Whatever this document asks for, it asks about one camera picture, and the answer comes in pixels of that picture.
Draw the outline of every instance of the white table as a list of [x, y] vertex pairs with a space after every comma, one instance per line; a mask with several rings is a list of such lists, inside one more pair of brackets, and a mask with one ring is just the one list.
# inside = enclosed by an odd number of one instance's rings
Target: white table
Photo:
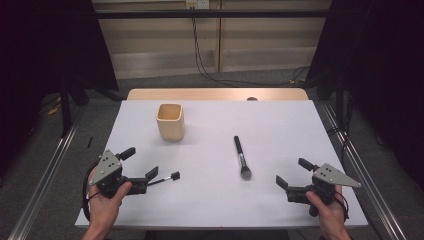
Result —
[[[184, 107], [186, 135], [164, 142], [155, 114], [161, 103]], [[233, 137], [238, 135], [250, 181], [239, 174]], [[275, 175], [291, 186], [311, 184], [311, 173], [297, 164], [302, 157], [342, 169], [312, 101], [124, 101], [106, 149], [119, 153], [136, 147], [123, 162], [123, 175], [143, 177], [155, 166], [155, 180], [179, 171], [181, 179], [127, 196], [116, 227], [141, 229], [272, 229], [318, 226], [309, 206], [289, 203]], [[351, 209], [347, 226], [364, 226], [352, 189], [343, 188]], [[80, 213], [76, 226], [87, 227]]]

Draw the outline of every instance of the hand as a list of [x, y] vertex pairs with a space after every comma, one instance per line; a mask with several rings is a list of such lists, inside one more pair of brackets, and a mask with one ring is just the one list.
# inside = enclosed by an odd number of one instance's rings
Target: hand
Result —
[[[342, 186], [337, 185], [336, 191], [341, 194]], [[343, 202], [343, 198], [340, 194], [336, 193], [335, 197]], [[344, 210], [339, 203], [333, 201], [330, 205], [325, 205], [312, 191], [307, 192], [306, 197], [319, 211], [319, 224], [322, 236], [325, 239], [350, 239], [344, 225]]]
[[[91, 171], [89, 179], [91, 179], [93, 173], [94, 170]], [[118, 217], [121, 201], [131, 187], [132, 183], [126, 182], [119, 187], [115, 196], [111, 199], [101, 194], [97, 194], [90, 199], [90, 225], [83, 236], [84, 240], [103, 239], [107, 235]], [[98, 192], [100, 192], [100, 189], [97, 185], [89, 187], [89, 196], [93, 196]]]

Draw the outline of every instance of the table surface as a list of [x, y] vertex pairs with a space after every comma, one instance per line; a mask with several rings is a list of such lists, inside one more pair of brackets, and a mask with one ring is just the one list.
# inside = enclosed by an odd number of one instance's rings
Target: table surface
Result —
[[[163, 89], [136, 90], [137, 94]], [[106, 149], [122, 152], [136, 147], [137, 153], [123, 163], [123, 175], [142, 177], [155, 166], [155, 180], [179, 171], [181, 179], [148, 188], [147, 194], [124, 199], [116, 227], [142, 229], [268, 229], [318, 226], [308, 214], [308, 205], [289, 203], [275, 175], [290, 185], [311, 184], [311, 173], [297, 164], [299, 157], [321, 166], [329, 163], [342, 169], [312, 101], [232, 101], [246, 97], [287, 100], [287, 93], [306, 94], [297, 89], [200, 89], [208, 100], [171, 100], [171, 92], [195, 89], [166, 89], [165, 100], [124, 101]], [[205, 94], [195, 98], [203, 99]], [[139, 99], [134, 92], [129, 99]], [[161, 103], [176, 102], [184, 107], [186, 135], [177, 143], [164, 142], [155, 114]], [[253, 172], [250, 181], [240, 177], [233, 137], [240, 137], [247, 164]], [[350, 209], [361, 209], [351, 188], [343, 194]], [[80, 213], [75, 225], [87, 227]], [[347, 226], [364, 226], [362, 211], [351, 211]]]

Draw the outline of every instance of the gray floor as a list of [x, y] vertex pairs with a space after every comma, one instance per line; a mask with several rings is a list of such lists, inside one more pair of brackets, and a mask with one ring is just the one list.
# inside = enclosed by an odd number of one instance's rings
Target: gray floor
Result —
[[[251, 71], [225, 74], [211, 74], [217, 79], [250, 81], [267, 84], [283, 83], [293, 78], [293, 71]], [[263, 86], [252, 83], [226, 82], [236, 87], [295, 87], [296, 84], [281, 86]], [[207, 80], [200, 74], [170, 76], [161, 78], [128, 79], [118, 82], [121, 96], [126, 96], [133, 88], [165, 88], [165, 87], [228, 87], [213, 80]], [[334, 104], [334, 97], [329, 101], [320, 102], [316, 98], [316, 89], [308, 89], [308, 96], [315, 101], [324, 127], [330, 129], [323, 106]], [[29, 225], [23, 238], [27, 239], [80, 239], [83, 229], [74, 227], [74, 222], [81, 205], [81, 186], [83, 175], [92, 161], [104, 150], [104, 146], [118, 113], [120, 103], [113, 102], [103, 96], [88, 91], [90, 102], [87, 106], [72, 106], [74, 119], [80, 116], [80, 123], [56, 175], [47, 186], [46, 195], [41, 199], [41, 205], [35, 209], [33, 222]], [[46, 96], [45, 101], [54, 97]], [[4, 176], [4, 185], [0, 189], [0, 239], [8, 239], [15, 224], [27, 206], [38, 182], [56, 151], [61, 134], [60, 111], [54, 115], [40, 114], [34, 134], [22, 149], [14, 164]], [[349, 137], [358, 150], [364, 164], [372, 176], [376, 186], [393, 211], [407, 239], [422, 239], [424, 230], [424, 193], [409, 176], [399, 167], [390, 149], [377, 142], [377, 135], [357, 106], [353, 108]], [[336, 135], [331, 135], [334, 148], [340, 154], [341, 145]], [[346, 162], [346, 171], [356, 177], [350, 162]], [[372, 225], [363, 228], [349, 229], [355, 239], [392, 239], [386, 232], [380, 215], [374, 210], [374, 205], [361, 190], [358, 199], [368, 215]], [[245, 239], [246, 232], [201, 233], [202, 239]], [[318, 239], [319, 229], [289, 230], [290, 239]], [[256, 239], [283, 239], [281, 232], [247, 232]], [[111, 239], [144, 239], [144, 232], [138, 230], [114, 230]], [[158, 239], [187, 239], [183, 232], [162, 232]]]

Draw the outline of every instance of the human hand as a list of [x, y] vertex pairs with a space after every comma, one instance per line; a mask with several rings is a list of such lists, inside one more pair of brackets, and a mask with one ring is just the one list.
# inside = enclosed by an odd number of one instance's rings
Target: human hand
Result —
[[[335, 197], [343, 202], [342, 186], [336, 185], [336, 191], [340, 194], [336, 193]], [[319, 224], [322, 236], [325, 239], [350, 239], [344, 225], [344, 209], [339, 203], [333, 201], [330, 205], [325, 205], [319, 196], [312, 191], [307, 192], [306, 197], [319, 211]]]
[[[91, 179], [95, 168], [90, 173]], [[90, 225], [83, 236], [83, 240], [103, 239], [112, 228], [118, 217], [119, 207], [122, 199], [127, 195], [132, 187], [131, 182], [124, 183], [119, 187], [115, 196], [111, 199], [97, 194], [100, 189], [97, 185], [89, 186], [89, 196], [95, 196], [90, 199]]]

